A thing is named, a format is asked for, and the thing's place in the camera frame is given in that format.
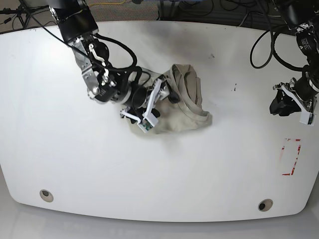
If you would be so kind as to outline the black tripod stand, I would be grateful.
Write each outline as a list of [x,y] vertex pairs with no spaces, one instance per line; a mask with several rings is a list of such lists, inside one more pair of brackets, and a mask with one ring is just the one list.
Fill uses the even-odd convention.
[[9,22],[12,22],[12,28],[13,28],[14,21],[18,19],[21,24],[21,29],[25,30],[31,19],[31,15],[47,7],[48,5],[31,6],[27,4],[25,0],[23,0],[23,4],[19,4],[19,6],[16,9],[5,7],[0,11],[1,15],[9,15],[7,19],[1,20],[0,24],[5,25]]

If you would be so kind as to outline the beige T-shirt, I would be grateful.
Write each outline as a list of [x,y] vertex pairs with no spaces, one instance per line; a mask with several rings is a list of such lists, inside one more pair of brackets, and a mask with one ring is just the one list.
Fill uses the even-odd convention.
[[147,86],[151,86],[156,78],[163,76],[169,86],[177,93],[179,102],[173,104],[168,98],[158,101],[155,110],[159,112],[158,124],[144,133],[136,121],[125,118],[132,133],[138,136],[156,134],[179,133],[199,129],[212,124],[210,112],[202,109],[201,81],[193,66],[173,64],[169,70],[160,74],[147,68],[143,71],[150,73],[151,79]]

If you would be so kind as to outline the red tape rectangle marking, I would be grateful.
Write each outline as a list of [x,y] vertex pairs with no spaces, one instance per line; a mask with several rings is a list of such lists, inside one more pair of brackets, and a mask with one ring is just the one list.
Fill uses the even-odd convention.
[[301,150],[301,139],[286,138],[280,155],[279,173],[283,176],[294,174]]

